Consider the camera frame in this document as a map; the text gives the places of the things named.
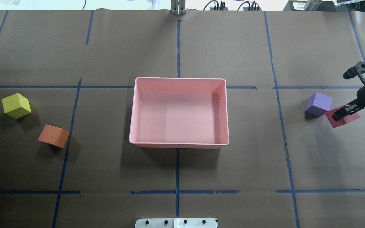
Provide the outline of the red foam block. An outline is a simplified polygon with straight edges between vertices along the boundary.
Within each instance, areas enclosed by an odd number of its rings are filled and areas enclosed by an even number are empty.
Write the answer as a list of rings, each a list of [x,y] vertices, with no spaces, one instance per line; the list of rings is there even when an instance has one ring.
[[[333,128],[337,128],[339,126],[342,126],[342,125],[345,125],[345,124],[348,124],[348,123],[351,123],[357,119],[360,118],[360,115],[359,113],[354,113],[352,115],[347,115],[346,117],[343,117],[337,121],[335,121],[333,119],[333,114],[339,110],[341,107],[337,107],[337,108],[334,108],[330,111],[327,111],[326,113],[324,113],[325,117],[327,118],[327,120],[329,121],[330,125],[333,127]]]

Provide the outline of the purple foam block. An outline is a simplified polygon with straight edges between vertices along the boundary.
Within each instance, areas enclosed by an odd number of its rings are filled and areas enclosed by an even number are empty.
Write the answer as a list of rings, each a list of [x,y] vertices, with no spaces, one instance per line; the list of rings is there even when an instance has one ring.
[[[318,118],[331,110],[332,101],[332,97],[316,92],[308,98],[304,112]]]

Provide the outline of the orange foam block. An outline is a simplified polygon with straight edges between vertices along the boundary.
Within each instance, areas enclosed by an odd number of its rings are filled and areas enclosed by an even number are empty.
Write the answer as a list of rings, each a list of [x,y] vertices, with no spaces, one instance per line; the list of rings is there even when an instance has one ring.
[[[70,133],[62,128],[46,124],[38,140],[62,149],[65,147],[69,135]]]

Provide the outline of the yellow foam block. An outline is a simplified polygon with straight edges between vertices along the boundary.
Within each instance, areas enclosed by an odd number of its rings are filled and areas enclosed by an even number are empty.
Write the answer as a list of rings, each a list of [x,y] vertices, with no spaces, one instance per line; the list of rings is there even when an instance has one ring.
[[[4,113],[14,119],[22,118],[32,113],[29,100],[16,93],[2,99]]]

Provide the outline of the pink plastic bin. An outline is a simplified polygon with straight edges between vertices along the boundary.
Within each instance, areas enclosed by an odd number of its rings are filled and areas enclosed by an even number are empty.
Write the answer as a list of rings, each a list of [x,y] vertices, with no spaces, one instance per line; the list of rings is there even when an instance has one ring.
[[[227,82],[138,77],[129,142],[141,148],[220,149],[229,144]]]

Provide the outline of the black power strip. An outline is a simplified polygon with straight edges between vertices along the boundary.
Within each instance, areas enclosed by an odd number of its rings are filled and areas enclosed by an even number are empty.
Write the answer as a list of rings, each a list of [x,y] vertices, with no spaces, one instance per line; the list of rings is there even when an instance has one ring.
[[[207,0],[203,11],[261,11],[255,0]]]

